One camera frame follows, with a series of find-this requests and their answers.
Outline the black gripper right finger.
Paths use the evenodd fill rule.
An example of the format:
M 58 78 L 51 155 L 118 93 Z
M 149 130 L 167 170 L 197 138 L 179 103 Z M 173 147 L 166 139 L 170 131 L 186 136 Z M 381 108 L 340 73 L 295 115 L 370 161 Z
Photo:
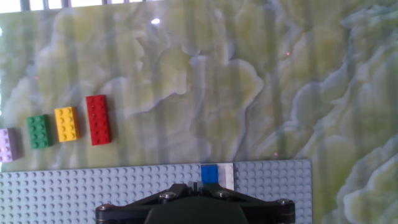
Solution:
M 295 203 L 287 198 L 264 201 L 217 183 L 197 182 L 196 192 L 202 197 L 237 205 L 249 223 L 295 223 Z

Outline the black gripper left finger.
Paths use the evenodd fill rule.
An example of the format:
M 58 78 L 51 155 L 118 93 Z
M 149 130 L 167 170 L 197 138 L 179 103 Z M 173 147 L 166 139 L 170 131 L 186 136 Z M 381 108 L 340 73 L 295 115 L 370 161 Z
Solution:
M 197 183 L 172 184 L 166 190 L 150 195 L 127 205 L 105 203 L 95 209 L 95 223 L 144 223 L 149 212 L 156 207 L 179 199 L 194 196 Z

